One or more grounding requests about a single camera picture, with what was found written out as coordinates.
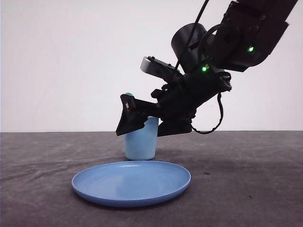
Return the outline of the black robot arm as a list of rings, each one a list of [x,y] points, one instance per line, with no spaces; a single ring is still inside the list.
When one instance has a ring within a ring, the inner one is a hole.
[[[222,21],[205,29],[198,21],[181,27],[171,40],[177,66],[144,57],[141,70],[165,81],[151,103],[121,95],[123,110],[116,129],[124,135],[144,127],[148,117],[161,119],[159,137],[192,132],[196,110],[231,90],[230,71],[243,72],[262,63],[288,27],[294,0],[232,1]]]

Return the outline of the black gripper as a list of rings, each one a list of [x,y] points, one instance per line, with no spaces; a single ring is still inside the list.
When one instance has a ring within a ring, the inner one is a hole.
[[[194,127],[192,119],[196,110],[214,96],[220,110],[220,119],[214,129],[223,120],[222,93],[231,91],[231,75],[224,70],[197,70],[191,73],[177,73],[174,81],[168,71],[156,70],[153,76],[163,79],[166,84],[151,93],[157,103],[136,99],[134,96],[122,94],[122,115],[116,129],[116,135],[124,135],[144,128],[149,116],[162,120],[158,126],[158,137],[190,133]]]

